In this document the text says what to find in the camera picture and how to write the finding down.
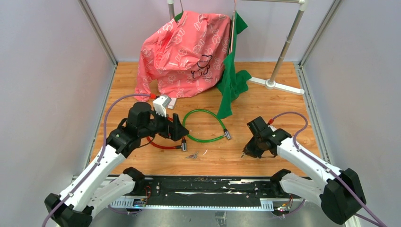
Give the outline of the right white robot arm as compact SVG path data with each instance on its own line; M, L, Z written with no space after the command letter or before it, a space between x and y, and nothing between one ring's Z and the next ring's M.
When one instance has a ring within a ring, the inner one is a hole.
M340 225L366 207L362 185L354 170L342 170L323 161L300 145L295 136L272 126L272 122L259 116L247 123L252 137L243 155L262 158L268 151L272 157L281 157L307 174L303 178L287 169L278 171L270 179L272 195L299 196L318 205L331 221Z

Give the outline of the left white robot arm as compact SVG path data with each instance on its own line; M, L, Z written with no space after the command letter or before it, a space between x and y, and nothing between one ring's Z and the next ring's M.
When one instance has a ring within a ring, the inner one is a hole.
M99 186L134 150L142 147L143 138L160 135L178 141L188 134L178 114L169 119L162 104L135 103L77 179L59 194L50 193L46 197L48 216L42 225L53 220L61 227L88 227L100 211L121 196L143 192L148 195L144 174L133 167L125 169L108 185Z

